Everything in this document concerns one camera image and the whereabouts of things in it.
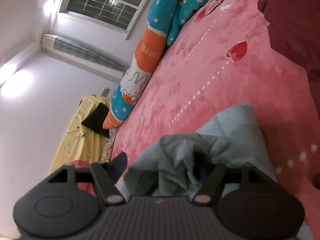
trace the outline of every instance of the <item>maroon cloth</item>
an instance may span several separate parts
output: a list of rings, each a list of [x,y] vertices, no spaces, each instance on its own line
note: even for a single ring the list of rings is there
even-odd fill
[[[320,117],[320,0],[259,0],[258,10],[270,23],[271,48],[307,71]]]

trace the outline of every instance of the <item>yellow fabric with cartoon print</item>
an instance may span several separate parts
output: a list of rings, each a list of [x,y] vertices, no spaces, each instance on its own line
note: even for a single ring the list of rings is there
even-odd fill
[[[60,143],[51,172],[74,160],[83,160],[89,163],[101,160],[103,148],[109,139],[81,124],[99,103],[109,107],[110,99],[95,95],[84,97]]]

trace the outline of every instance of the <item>pink bedsheet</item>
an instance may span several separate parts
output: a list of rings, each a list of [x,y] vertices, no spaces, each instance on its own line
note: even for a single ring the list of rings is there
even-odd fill
[[[270,48],[257,1],[209,0],[186,23],[119,128],[113,157],[123,150],[130,164],[162,135],[194,132],[216,113],[249,102],[279,183],[302,201],[320,239],[320,191],[312,186],[320,171],[320,121],[303,68]]]

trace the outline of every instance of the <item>gray fabric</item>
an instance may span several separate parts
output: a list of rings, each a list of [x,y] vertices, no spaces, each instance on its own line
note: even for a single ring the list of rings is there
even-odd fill
[[[90,60],[94,63],[107,66],[121,72],[125,70],[124,66],[112,61],[104,55],[95,52],[92,49],[87,48],[79,42],[71,41],[62,37],[57,37],[54,41],[54,49],[86,60]]]
[[[230,168],[255,166],[276,180],[262,133],[247,104],[218,113],[196,133],[162,136],[129,167],[119,190],[126,197],[193,197],[201,186],[193,175],[194,152],[206,155],[211,163],[224,163]]]

